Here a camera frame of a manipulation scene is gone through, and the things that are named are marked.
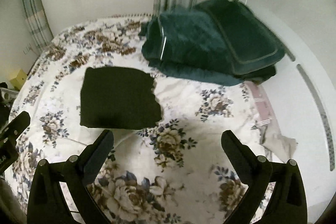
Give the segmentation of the black striped small garment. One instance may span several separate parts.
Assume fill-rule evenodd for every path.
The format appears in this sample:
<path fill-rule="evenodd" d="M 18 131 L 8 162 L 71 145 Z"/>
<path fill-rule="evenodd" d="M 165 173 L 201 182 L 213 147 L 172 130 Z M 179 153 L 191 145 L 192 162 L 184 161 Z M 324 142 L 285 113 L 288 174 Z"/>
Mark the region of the black striped small garment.
<path fill-rule="evenodd" d="M 141 130 L 162 120 L 154 78 L 134 68 L 87 68 L 80 92 L 80 124 Z"/>

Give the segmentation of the yellow cardboard box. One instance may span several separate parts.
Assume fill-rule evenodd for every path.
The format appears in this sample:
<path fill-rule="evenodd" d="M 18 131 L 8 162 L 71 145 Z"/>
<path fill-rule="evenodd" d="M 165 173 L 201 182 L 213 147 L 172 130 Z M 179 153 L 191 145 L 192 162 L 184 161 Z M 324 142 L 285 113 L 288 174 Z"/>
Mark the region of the yellow cardboard box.
<path fill-rule="evenodd" d="M 22 69 L 20 69 L 10 77 L 10 83 L 15 89 L 21 90 L 22 86 L 26 82 L 26 79 L 27 74 Z"/>

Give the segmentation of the grey-blue left curtain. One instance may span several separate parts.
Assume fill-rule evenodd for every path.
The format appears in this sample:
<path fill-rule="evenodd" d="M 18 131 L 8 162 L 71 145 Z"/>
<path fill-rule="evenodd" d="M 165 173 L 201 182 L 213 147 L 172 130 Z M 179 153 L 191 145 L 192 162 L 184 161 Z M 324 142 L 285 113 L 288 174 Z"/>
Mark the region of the grey-blue left curtain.
<path fill-rule="evenodd" d="M 53 38 L 42 0 L 22 0 L 22 3 L 27 28 L 35 47 L 42 53 Z"/>

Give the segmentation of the white floral bed sheet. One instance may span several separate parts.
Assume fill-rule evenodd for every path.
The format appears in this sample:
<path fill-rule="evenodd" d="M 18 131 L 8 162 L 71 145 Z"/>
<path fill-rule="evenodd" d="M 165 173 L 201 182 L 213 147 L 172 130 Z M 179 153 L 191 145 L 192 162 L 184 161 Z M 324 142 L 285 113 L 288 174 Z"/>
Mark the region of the white floral bed sheet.
<path fill-rule="evenodd" d="M 256 155 L 288 161 L 268 98 L 168 77 L 148 65 L 145 16 L 99 19 L 56 36 L 33 66 L 10 118 L 29 113 L 5 180 L 27 211 L 38 162 L 80 154 L 104 129 L 114 145 L 88 191 L 112 223 L 223 223 L 247 190 L 221 146 L 231 130 Z"/>

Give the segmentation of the white bed headboard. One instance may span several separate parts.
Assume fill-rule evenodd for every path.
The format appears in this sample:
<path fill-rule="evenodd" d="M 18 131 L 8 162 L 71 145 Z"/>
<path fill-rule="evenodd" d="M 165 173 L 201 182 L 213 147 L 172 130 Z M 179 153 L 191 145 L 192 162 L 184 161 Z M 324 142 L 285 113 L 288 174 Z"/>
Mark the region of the white bed headboard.
<path fill-rule="evenodd" d="M 335 88 L 321 63 L 286 23 L 256 1 L 247 6 L 283 42 L 286 55 L 263 83 L 281 134 L 295 139 L 293 158 L 315 223 L 335 195 Z"/>

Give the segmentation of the dark green pillow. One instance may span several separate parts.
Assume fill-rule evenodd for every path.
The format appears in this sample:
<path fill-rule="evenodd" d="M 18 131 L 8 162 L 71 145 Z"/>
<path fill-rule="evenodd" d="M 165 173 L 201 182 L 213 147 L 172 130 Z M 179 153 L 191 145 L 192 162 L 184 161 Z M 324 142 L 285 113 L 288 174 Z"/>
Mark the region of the dark green pillow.
<path fill-rule="evenodd" d="M 208 0 L 194 6 L 217 26 L 228 48 L 235 75 L 275 65 L 285 55 L 281 40 L 237 0 Z"/>

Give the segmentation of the dark green folded blanket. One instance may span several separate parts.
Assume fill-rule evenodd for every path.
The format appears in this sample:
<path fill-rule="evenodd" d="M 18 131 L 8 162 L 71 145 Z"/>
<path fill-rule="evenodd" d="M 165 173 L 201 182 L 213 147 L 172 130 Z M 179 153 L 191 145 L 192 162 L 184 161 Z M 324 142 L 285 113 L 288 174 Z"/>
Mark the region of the dark green folded blanket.
<path fill-rule="evenodd" d="M 145 37 L 141 52 L 149 66 L 169 77 L 235 86 L 244 81 L 260 84 L 276 74 L 274 65 L 235 74 L 228 47 L 205 12 L 163 12 L 143 23 L 139 36 Z"/>

